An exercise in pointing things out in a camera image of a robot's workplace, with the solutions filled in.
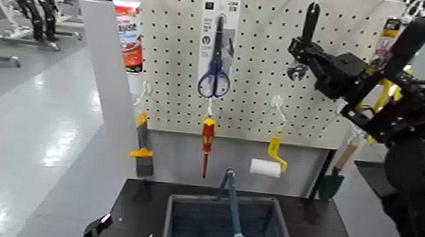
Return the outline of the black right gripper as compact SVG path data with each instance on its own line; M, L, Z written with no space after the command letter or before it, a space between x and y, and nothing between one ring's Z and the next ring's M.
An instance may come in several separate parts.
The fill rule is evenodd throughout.
M310 48L310 57L306 49ZM311 38L297 36L292 38L288 52L300 64L308 64L317 78L314 86L329 99L344 97L354 86L355 81L368 69L369 65L352 53L332 56Z

